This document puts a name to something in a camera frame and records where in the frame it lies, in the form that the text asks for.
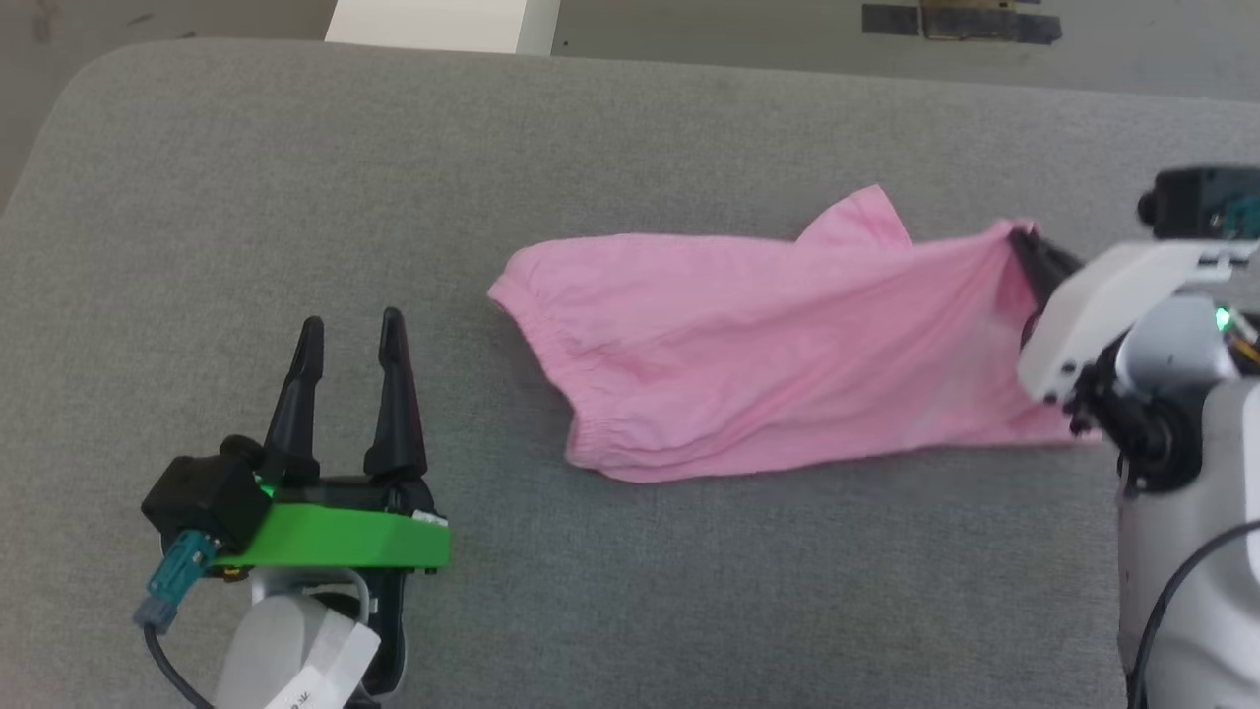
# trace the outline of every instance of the black cable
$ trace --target black cable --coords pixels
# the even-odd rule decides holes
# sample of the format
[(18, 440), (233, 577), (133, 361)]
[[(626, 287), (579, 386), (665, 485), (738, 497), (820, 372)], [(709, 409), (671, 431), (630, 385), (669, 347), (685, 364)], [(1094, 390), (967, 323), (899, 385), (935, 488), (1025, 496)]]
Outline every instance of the black cable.
[(184, 695), (184, 699), (197, 709), (214, 709), (204, 696), (197, 694), (193, 685), (188, 684), (188, 680), (175, 670), (175, 666), (170, 664), (166, 659), (166, 654), (163, 652), (161, 644), (158, 642), (158, 628), (152, 626), (145, 626), (145, 646), (149, 647), (149, 655), (152, 655), (154, 662), (158, 664), (158, 669), (161, 674), (166, 675), (170, 684), (175, 685), (175, 689)]
[(1181, 588), (1186, 577), (1194, 570), (1194, 567), (1212, 555), (1213, 552), (1225, 547), (1226, 544), (1234, 542), (1235, 539), (1247, 536), (1249, 534), (1260, 530), (1260, 520), (1251, 520), (1250, 523), (1242, 523), (1241, 525), (1232, 526), (1223, 533), (1207, 540), (1203, 547), (1200, 547), (1189, 555), (1189, 559), (1182, 563), (1173, 573), (1173, 577), (1168, 579), (1164, 586), (1164, 591), (1159, 593), (1159, 598), (1155, 599), (1155, 607), (1150, 610), (1150, 617), (1147, 618), (1147, 627), (1142, 631), (1142, 641), (1138, 644), (1138, 656), (1133, 662), (1133, 690), (1129, 691), (1129, 709), (1145, 709), (1144, 700), (1147, 694), (1147, 664), (1150, 661), (1150, 647), (1154, 645), (1155, 631), (1159, 630), (1159, 623), (1164, 621), (1164, 613), (1168, 612), (1168, 604), (1173, 599), (1173, 594)]

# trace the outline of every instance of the gray floor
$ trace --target gray floor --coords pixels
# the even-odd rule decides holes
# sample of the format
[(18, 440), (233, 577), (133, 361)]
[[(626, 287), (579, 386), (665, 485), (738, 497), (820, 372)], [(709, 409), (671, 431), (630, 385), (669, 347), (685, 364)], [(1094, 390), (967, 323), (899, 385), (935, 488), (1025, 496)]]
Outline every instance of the gray floor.
[[(907, 3), (912, 0), (879, 0)], [(0, 204), (66, 83), (123, 44), (320, 39), (335, 0), (0, 0)], [(1256, 0), (1045, 0), (1053, 47), (864, 35), (861, 0), (563, 0), (554, 53), (1260, 101)]]
[(197, 37), (323, 39), (336, 0), (0, 0), (0, 207), (57, 94), (125, 44)]
[(861, 6), (564, 0), (554, 53), (1260, 101), (1257, 0), (1019, 4), (1061, 18), (1063, 38), (1052, 47), (862, 34)]

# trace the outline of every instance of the black tape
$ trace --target black tape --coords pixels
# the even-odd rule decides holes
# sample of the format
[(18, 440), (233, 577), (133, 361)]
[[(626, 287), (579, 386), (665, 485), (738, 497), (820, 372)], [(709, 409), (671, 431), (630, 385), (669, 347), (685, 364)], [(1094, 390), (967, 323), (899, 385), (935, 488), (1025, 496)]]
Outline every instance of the black tape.
[(924, 8), (924, 34), (940, 39), (990, 39), (1048, 45), (1063, 37), (1063, 28), (1053, 15), (978, 8)]
[(919, 8), (914, 5), (862, 5), (866, 34), (919, 35)]

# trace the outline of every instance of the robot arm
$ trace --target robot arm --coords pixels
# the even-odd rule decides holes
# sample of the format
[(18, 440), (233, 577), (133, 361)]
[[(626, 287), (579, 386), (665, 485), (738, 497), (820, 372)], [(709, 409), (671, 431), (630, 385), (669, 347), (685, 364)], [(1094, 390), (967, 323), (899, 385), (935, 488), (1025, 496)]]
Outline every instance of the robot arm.
[[(402, 681), (406, 579), (450, 558), (450, 531), (427, 471), (402, 312), (386, 309), (384, 373), (365, 475), (320, 477), (312, 455), (324, 325), (309, 317), (263, 445), (229, 437), (219, 456), (180, 457), (141, 511), (164, 559), (135, 622), (163, 674), (194, 706), (210, 706), (174, 669), (158, 636), (200, 578), (248, 578), (252, 607), (228, 650), (214, 706), (367, 709)], [(314, 591), (353, 587), (353, 596)]]
[(1131, 709), (1260, 708), (1260, 539), (1228, 544), (1260, 528), (1256, 330), (1188, 291), (1246, 264), (1260, 233), (1237, 217), (1256, 194), (1252, 170), (1164, 173), (1140, 210), (1174, 239), (1124, 243), (1079, 268), (1037, 234), (1012, 234), (1041, 303), (1019, 382), (1120, 451)]

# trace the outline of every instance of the white label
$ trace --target white label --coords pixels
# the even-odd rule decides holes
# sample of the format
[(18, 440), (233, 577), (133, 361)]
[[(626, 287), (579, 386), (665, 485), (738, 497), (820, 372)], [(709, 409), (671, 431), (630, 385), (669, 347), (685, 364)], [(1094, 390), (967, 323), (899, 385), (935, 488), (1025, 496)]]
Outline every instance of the white label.
[(372, 628), (329, 612), (301, 671), (266, 709), (341, 709), (377, 654)]
[(421, 513), (420, 510), (412, 513), (411, 514), (411, 519), (416, 520), (416, 521), (420, 521), (420, 523), (428, 523), (431, 525), (438, 525), (438, 526), (442, 526), (442, 528), (450, 526), (450, 523), (446, 521), (446, 518), (441, 518), (438, 515), (432, 515), (430, 513)]

